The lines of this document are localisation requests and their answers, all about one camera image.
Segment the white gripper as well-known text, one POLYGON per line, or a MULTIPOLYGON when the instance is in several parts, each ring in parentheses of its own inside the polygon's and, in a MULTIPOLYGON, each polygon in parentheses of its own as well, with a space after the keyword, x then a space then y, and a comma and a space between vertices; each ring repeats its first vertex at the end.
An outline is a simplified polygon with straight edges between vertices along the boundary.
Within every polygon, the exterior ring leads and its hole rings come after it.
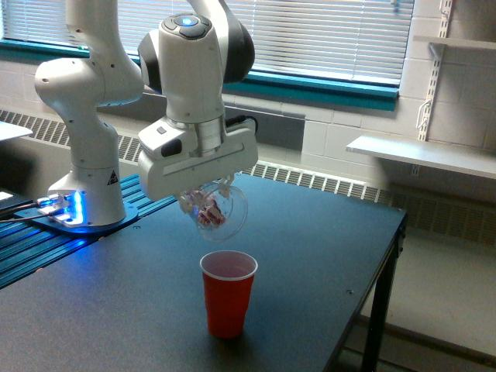
POLYGON ((179 195, 217 180, 229 196, 235 173, 258 161, 257 120, 238 115, 185 124, 167 117, 139 132, 139 179, 147 197, 179 195))

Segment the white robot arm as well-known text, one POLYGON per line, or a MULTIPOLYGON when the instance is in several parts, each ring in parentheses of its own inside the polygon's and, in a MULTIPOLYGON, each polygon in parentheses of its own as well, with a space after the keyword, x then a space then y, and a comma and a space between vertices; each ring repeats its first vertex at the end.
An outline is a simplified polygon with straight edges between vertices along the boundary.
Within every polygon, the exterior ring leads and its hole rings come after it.
POLYGON ((70 171, 39 207, 57 226, 95 229, 126 217, 118 134, 97 110, 136 102, 146 88, 166 98, 164 117, 139 133, 148 198, 178 195, 257 162, 254 121, 227 120, 222 99, 224 84, 241 81, 253 66, 253 41, 224 1, 193 1, 191 8, 147 33, 135 63, 119 36, 116 2, 67 2, 67 28, 89 55, 44 62, 35 75, 37 94, 70 140, 70 171))

